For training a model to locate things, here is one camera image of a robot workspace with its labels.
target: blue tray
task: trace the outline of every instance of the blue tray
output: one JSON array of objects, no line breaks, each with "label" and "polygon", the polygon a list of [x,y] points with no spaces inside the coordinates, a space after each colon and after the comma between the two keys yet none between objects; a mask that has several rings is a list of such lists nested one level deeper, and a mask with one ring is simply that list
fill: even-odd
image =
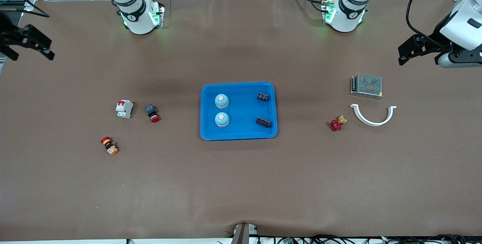
[{"label": "blue tray", "polygon": [[[216,107],[214,100],[218,94],[229,98],[226,108]],[[258,100],[258,93],[270,96],[268,101]],[[217,113],[229,115],[229,124],[216,125]],[[270,127],[256,123],[261,117],[271,122]],[[201,137],[205,140],[233,140],[271,138],[278,132],[274,87],[269,82],[244,82],[207,84],[201,89]]]}]

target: blue dome object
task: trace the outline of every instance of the blue dome object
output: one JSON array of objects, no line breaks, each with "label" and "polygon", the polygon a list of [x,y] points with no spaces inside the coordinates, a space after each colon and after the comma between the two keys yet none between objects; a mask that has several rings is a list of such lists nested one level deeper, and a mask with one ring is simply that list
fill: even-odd
[{"label": "blue dome object", "polygon": [[229,124],[229,115],[224,112],[219,112],[214,120],[219,127],[227,126]]},{"label": "blue dome object", "polygon": [[225,108],[227,105],[229,105],[229,98],[223,94],[217,95],[214,103],[216,104],[216,107]]}]

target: white curved handle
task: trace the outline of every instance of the white curved handle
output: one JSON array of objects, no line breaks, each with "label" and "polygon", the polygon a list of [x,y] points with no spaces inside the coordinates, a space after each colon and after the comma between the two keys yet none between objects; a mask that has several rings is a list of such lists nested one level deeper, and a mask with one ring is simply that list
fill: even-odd
[{"label": "white curved handle", "polygon": [[370,122],[365,117],[363,117],[362,113],[360,112],[360,108],[358,107],[358,104],[351,104],[350,107],[353,107],[355,115],[362,123],[368,124],[370,126],[380,126],[382,124],[386,124],[393,116],[393,110],[397,108],[395,105],[389,107],[389,115],[387,116],[387,119],[385,119],[383,122]]}]

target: tabletop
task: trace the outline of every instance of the tabletop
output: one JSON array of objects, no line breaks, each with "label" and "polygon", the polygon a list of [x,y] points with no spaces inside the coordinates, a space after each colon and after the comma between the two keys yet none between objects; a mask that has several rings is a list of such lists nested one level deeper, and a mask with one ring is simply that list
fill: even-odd
[{"label": "tabletop", "polygon": [[[481,235],[482,69],[435,55],[400,67],[407,2],[371,0],[338,33],[303,0],[164,0],[164,29],[144,36],[110,2],[38,2],[51,18],[21,26],[56,57],[14,48],[0,76],[0,239],[224,237],[240,222],[280,236]],[[415,0],[412,24],[430,33],[452,6]],[[381,100],[349,95],[358,73],[383,77]],[[276,137],[203,141],[201,88],[245,81],[274,85]],[[372,127],[354,103],[373,122],[397,109]]]}]

